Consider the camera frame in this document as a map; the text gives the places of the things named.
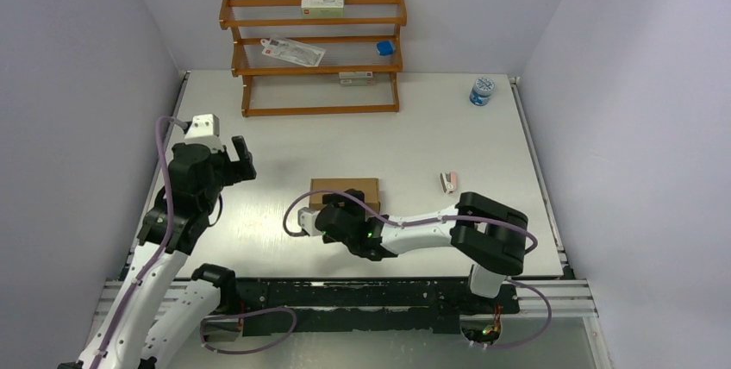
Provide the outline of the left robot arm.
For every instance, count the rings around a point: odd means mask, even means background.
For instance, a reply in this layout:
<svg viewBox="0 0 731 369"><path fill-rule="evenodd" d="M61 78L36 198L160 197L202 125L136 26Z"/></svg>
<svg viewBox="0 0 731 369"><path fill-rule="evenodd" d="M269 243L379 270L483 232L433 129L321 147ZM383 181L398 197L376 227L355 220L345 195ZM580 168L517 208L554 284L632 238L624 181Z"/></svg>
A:
<svg viewBox="0 0 731 369"><path fill-rule="evenodd" d="M185 337L211 312L241 309L234 271L199 266L192 287L158 317L169 286L189 259L224 188L253 180L253 156L242 136L232 139L231 159L218 134L189 130L172 147L159 147L163 186L145 214L128 274L101 326L83 352L64 368L161 368Z"/></svg>

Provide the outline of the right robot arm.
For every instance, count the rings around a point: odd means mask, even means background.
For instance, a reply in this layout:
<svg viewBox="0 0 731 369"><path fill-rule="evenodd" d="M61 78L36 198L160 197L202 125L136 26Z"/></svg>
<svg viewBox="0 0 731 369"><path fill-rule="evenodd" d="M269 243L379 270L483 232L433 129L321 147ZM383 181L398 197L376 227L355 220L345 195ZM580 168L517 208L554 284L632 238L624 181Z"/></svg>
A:
<svg viewBox="0 0 731 369"><path fill-rule="evenodd" d="M356 190L325 190L323 202L318 210L298 211L299 227L324 243L343 244L354 256L380 261L431 248L461 252L472 261L465 301L477 312L497 302L503 282L522 274L526 255L538 246L525 214L476 192L419 216L379 214Z"/></svg>

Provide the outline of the brown cardboard box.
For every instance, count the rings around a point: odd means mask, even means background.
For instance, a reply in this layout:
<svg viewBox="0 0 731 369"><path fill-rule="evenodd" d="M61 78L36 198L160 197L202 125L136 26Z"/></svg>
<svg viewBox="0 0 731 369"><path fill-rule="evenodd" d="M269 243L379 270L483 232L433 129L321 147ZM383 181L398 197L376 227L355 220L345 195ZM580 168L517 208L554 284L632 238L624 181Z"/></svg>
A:
<svg viewBox="0 0 731 369"><path fill-rule="evenodd" d="M358 198L378 213L381 209L378 178L312 178L310 190L322 191L322 193L309 196L311 209L321 210L327 202L332 200L328 194L333 194L335 191Z"/></svg>

